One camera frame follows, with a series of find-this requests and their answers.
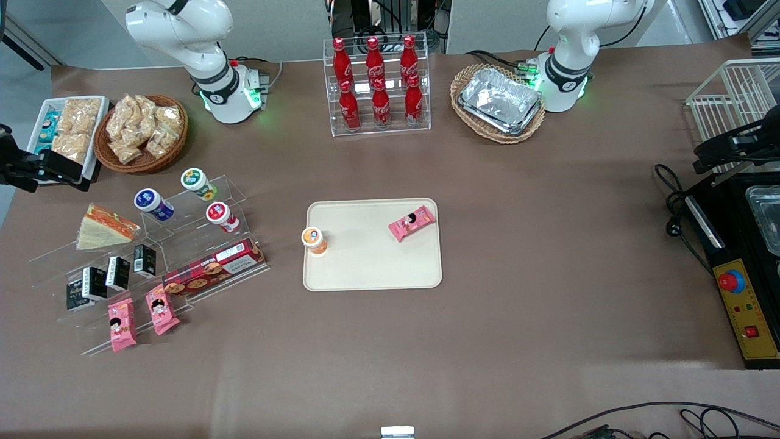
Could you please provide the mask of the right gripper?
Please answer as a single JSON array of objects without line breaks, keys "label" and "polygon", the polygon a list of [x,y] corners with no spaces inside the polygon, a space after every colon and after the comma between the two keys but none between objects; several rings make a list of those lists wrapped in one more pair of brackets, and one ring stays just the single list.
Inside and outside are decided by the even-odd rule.
[{"label": "right gripper", "polygon": [[34,193],[39,185],[81,185],[83,166],[78,162],[43,149],[37,155],[18,148],[12,129],[1,125],[1,184]]}]

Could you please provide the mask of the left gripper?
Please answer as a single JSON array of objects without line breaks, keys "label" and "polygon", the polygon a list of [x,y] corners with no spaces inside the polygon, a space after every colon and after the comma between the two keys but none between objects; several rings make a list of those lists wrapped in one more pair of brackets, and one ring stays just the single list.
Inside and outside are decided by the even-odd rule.
[{"label": "left gripper", "polygon": [[733,161],[774,162],[779,159],[779,118],[766,115],[750,123],[731,139],[709,139],[694,148],[696,174],[704,174]]}]

